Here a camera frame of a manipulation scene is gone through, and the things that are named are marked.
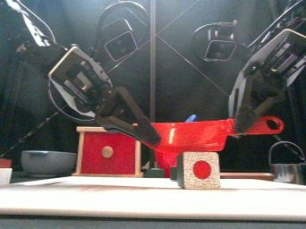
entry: red saucepan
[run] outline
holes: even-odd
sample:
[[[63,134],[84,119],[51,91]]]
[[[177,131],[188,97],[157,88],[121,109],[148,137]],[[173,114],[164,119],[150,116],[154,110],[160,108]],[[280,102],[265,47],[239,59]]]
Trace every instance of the red saucepan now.
[[[161,136],[160,142],[148,147],[154,150],[156,163],[168,171],[174,166],[174,157],[186,151],[216,152],[224,148],[228,136],[236,136],[233,119],[192,123],[153,123]],[[245,134],[277,134],[283,130],[283,122],[273,116],[263,116]]]

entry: red square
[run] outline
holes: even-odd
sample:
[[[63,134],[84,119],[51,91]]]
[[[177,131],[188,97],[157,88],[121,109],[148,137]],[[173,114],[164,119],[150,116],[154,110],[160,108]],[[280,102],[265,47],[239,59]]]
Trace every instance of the red square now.
[[[102,149],[110,149],[105,157]],[[138,142],[121,133],[84,131],[80,135],[78,174],[133,175],[137,173]]]

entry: red circle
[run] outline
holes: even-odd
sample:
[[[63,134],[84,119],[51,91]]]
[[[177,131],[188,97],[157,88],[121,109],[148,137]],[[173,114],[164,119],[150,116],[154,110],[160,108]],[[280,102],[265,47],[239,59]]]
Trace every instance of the red circle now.
[[[206,179],[210,174],[210,167],[205,161],[197,161],[193,164],[193,174],[198,179]]]

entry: gray bowl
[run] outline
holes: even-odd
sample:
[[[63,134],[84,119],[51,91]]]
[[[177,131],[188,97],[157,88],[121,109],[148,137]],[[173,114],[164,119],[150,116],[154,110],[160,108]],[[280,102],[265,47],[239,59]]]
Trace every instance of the gray bowl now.
[[[21,152],[21,166],[27,176],[31,177],[54,177],[69,174],[74,162],[74,153],[39,150]]]

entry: pot handle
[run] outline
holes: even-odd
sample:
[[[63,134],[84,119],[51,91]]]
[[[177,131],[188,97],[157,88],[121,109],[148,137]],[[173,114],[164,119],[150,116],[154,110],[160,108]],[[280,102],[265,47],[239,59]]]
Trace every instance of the pot handle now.
[[[285,146],[285,144],[292,145],[292,146],[299,150],[299,153],[300,153],[300,154],[299,154],[295,150],[291,150],[292,153],[293,153],[295,156],[304,162],[304,155],[303,155],[303,153],[301,153],[300,147],[299,147],[296,144],[293,144],[292,142],[281,140],[281,141],[276,142],[276,143],[271,146],[271,148],[269,148],[269,150],[268,150],[268,164],[269,164],[269,165],[271,165],[271,154],[272,154],[272,149],[273,149],[275,146],[277,146],[279,144],[284,144],[284,146]]]

